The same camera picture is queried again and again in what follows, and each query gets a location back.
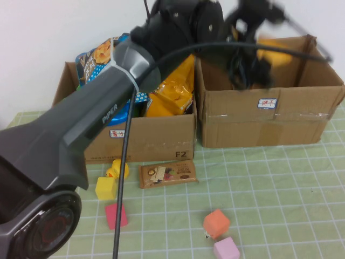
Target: blue lid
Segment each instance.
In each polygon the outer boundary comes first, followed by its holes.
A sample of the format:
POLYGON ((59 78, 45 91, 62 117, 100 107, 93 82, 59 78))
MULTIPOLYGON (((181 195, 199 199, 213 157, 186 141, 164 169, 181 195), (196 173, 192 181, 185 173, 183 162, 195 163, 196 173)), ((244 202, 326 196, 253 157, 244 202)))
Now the blue lid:
POLYGON ((128 117, 128 111, 129 111, 129 103, 126 103, 126 105, 121 109, 121 111, 109 122, 107 125, 109 126, 115 126, 118 124, 121 124, 127 120, 128 117))

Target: cardboard box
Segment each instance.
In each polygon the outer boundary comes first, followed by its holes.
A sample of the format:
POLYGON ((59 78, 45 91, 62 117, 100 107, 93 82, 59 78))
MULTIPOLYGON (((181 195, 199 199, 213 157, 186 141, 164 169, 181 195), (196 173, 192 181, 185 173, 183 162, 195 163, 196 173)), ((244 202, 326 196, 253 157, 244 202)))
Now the cardboard box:
MULTIPOLYGON (((66 62, 53 106, 73 93, 78 84, 75 63, 66 62)), ((193 111, 193 114, 179 116, 133 118, 127 161, 192 159, 197 125, 195 102, 193 111)), ((120 158, 125 125, 103 129, 85 150, 86 163, 111 163, 120 158)))
MULTIPOLYGON (((311 36, 277 39, 290 49, 320 55, 311 36)), ((235 91, 227 74, 197 61, 196 92, 204 147, 311 144, 320 140, 345 95, 327 63, 293 58, 272 69, 275 87, 235 91)))

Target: light purple cube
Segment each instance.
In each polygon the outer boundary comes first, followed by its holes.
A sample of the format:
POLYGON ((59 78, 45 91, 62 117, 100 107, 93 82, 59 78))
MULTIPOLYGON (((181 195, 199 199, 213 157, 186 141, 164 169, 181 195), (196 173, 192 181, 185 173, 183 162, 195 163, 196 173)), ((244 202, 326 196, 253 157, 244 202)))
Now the light purple cube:
POLYGON ((213 252, 217 259, 239 259, 240 253, 231 237, 215 243, 213 252))

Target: yellow snack bag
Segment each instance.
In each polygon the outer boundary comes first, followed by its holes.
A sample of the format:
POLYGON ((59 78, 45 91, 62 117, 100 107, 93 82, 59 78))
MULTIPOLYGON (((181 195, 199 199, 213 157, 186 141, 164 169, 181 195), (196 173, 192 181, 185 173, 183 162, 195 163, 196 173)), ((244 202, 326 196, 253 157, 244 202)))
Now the yellow snack bag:
MULTIPOLYGON (((262 38, 262 39, 258 39, 257 43, 260 45, 266 45, 266 46, 270 46, 270 47, 281 47, 283 49, 288 48, 282 44, 279 44, 274 39, 262 38)), ((267 59, 271 63, 272 67, 285 65, 287 63, 290 63, 292 60, 291 55, 281 53, 281 52, 268 51, 268 50, 258 50, 257 56, 259 59, 262 59, 262 58, 267 59)))
POLYGON ((149 94, 147 117, 184 114, 193 101, 194 61, 194 56, 190 55, 156 91, 149 94))

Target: black cable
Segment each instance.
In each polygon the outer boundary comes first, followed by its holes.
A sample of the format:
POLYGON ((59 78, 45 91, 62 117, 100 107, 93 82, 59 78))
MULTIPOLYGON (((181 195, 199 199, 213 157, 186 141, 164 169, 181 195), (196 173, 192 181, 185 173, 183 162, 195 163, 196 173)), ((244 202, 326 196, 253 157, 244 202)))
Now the black cable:
POLYGON ((183 47, 181 49, 175 50, 155 63, 150 64, 150 66, 143 72, 143 74, 136 80, 137 84, 140 85, 145 78, 158 66, 163 65, 164 63, 168 62, 169 60, 173 59, 175 56, 182 55, 185 53, 192 53, 192 51, 199 50, 199 49, 207 49, 207 48, 221 48, 221 47, 247 47, 251 49, 257 49, 257 50, 268 50, 268 51, 274 51, 274 52, 281 52, 285 53, 294 57, 298 57, 301 59, 309 59, 313 61, 319 61, 319 62, 332 62, 331 56, 324 57, 318 57, 318 56, 312 56, 309 54, 305 54, 303 52, 284 49, 281 47, 270 47, 266 45, 261 44, 255 44, 255 43, 246 43, 246 42, 211 42, 211 43, 199 43, 199 44, 193 44, 186 47, 183 47))
POLYGON ((123 198, 123 181, 125 179, 125 165, 126 165, 129 131, 130 131, 130 125, 132 122, 136 94, 137 94, 136 88, 134 88, 132 98, 130 99, 130 104, 129 104, 128 118, 127 118, 126 128, 125 128, 125 136, 123 137, 119 186, 118 186, 118 207, 116 210, 113 259, 118 259, 118 254, 119 254, 120 226, 121 226, 120 224, 121 224, 122 198, 123 198))
POLYGON ((145 9, 146 9, 146 14, 147 14, 147 21, 149 21, 151 18, 151 14, 149 11, 149 6, 147 5, 147 0, 144 0, 144 5, 145 5, 145 9))
MULTIPOLYGON (((279 47, 270 47, 265 45, 258 45, 253 43, 243 43, 243 42, 213 42, 213 43, 200 43, 194 44, 187 47, 183 47, 181 49, 175 50, 157 62, 152 63, 142 74, 142 76, 137 79, 137 84, 140 85, 145 78, 158 66, 164 64, 165 62, 173 59, 176 55, 181 55, 184 53, 191 53, 193 50, 199 49, 206 49, 206 48, 220 48, 220 47, 248 47, 252 49, 261 49, 261 50, 268 50, 268 51, 275 51, 275 52, 282 52, 285 54, 290 54, 292 56, 303 58, 303 59, 310 59, 314 61, 320 62, 330 62, 332 58, 330 56, 323 58, 318 56, 311 56, 309 54, 305 54, 298 51, 293 51, 289 49, 283 49, 279 47)), ((125 129, 125 136, 123 139, 123 146, 122 146, 122 154, 121 154, 121 167, 120 167, 120 176, 119 176, 119 186, 118 186, 118 207, 116 210, 116 224, 115 224, 115 238, 114 238, 114 249, 113 249, 113 259, 118 259, 119 253, 119 241, 120 241, 120 223, 121 223, 121 211, 122 211, 122 198, 123 198, 123 181, 125 179, 125 165, 126 165, 126 155, 127 155, 127 147, 128 147, 128 139, 129 139, 129 131, 130 131, 130 124, 132 122, 133 116, 133 108, 135 103, 136 97, 136 89, 133 90, 132 98, 130 100, 129 111, 128 111, 128 118, 126 122, 126 129, 125 129)))
MULTIPOLYGON (((296 22, 295 20, 291 19, 291 18, 286 18, 286 22, 292 27, 294 28, 299 34, 301 35, 309 35, 309 33, 307 32, 306 29, 303 28, 302 25, 300 25, 298 22, 296 22)), ((323 54, 325 54, 325 56, 329 57, 330 54, 328 53, 328 51, 318 43, 318 49, 323 52, 323 54)))

